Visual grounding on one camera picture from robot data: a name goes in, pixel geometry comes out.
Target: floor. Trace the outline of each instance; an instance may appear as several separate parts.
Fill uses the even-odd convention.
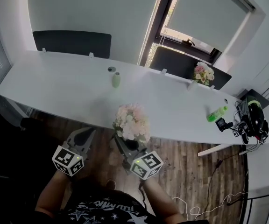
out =
[[[66,140],[72,131],[86,126],[76,121],[38,111],[33,111],[31,117],[44,121],[49,127],[49,134],[62,141]],[[89,160],[85,161],[85,167],[79,171],[78,177],[93,175],[102,184],[105,184],[108,179],[114,179],[117,183],[117,190],[124,191],[142,202],[142,196],[138,191],[139,178],[127,175],[121,166],[122,156],[115,144],[109,143],[112,134],[113,130],[97,129],[88,152]],[[207,156],[198,157],[198,152],[215,145],[151,138],[148,146],[151,150],[155,150],[164,161],[164,166],[155,175],[162,188],[171,197],[177,196],[185,200],[188,204],[188,212],[192,207],[198,206],[201,208],[200,213],[204,211],[207,204],[208,184],[217,161],[236,154],[240,150],[239,146],[233,146]],[[207,210],[219,206],[229,193],[243,192],[244,179],[242,157],[235,155],[226,159],[212,179]],[[70,191],[69,188],[66,190],[67,199]],[[186,218],[185,204],[177,199],[174,201]],[[207,219],[211,224],[238,224],[242,203],[237,202],[232,206],[226,206],[225,203],[220,208],[199,217],[198,220]],[[153,213],[148,201],[147,208],[150,213]],[[194,216],[189,215],[189,220],[193,219]]]

